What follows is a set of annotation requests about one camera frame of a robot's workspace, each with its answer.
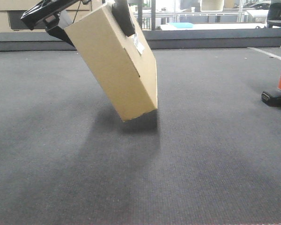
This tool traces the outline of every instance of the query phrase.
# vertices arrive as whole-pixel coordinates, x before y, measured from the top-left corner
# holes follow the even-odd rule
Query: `cardboard box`
[[[99,8],[100,6],[102,6],[102,0],[92,0],[91,4],[92,4],[91,10],[94,11],[97,8]]]
[[[224,0],[201,0],[201,12],[223,11]]]
[[[233,8],[234,7],[234,0],[225,0],[224,7],[225,8]]]
[[[28,10],[38,4],[41,0],[0,0],[0,11]],[[77,10],[79,2],[71,5],[69,10]],[[80,5],[80,10],[90,10],[90,4]]]
[[[133,16],[132,20],[142,53],[119,27],[111,4],[65,29],[123,121],[157,109],[156,60]]]

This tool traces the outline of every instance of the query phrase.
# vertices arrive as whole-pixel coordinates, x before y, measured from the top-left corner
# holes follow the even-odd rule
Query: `cable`
[[[74,19],[73,19],[73,23],[75,22],[75,19],[76,19],[76,16],[77,16],[77,14],[78,14],[78,10],[79,10],[79,8],[80,8],[80,5],[81,5],[81,1],[79,2],[79,6],[78,6],[78,9],[77,9],[77,11],[76,11],[75,17],[74,17]]]

